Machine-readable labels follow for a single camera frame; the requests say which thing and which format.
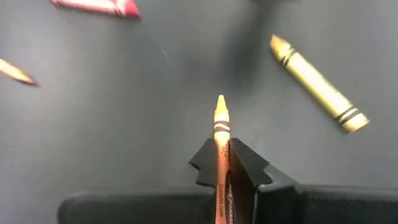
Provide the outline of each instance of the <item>dark gray background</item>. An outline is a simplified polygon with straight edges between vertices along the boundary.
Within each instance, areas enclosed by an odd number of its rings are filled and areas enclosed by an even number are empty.
[[[0,223],[75,192],[177,183],[224,94],[233,137],[306,184],[398,187],[396,0],[137,0],[140,21],[0,1]],[[276,62],[287,39],[371,120],[344,135]]]

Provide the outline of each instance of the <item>crayon wrapper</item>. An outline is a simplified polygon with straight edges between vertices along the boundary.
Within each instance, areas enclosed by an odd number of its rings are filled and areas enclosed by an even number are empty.
[[[66,7],[124,17],[139,15],[139,10],[133,0],[52,0],[52,2]]]

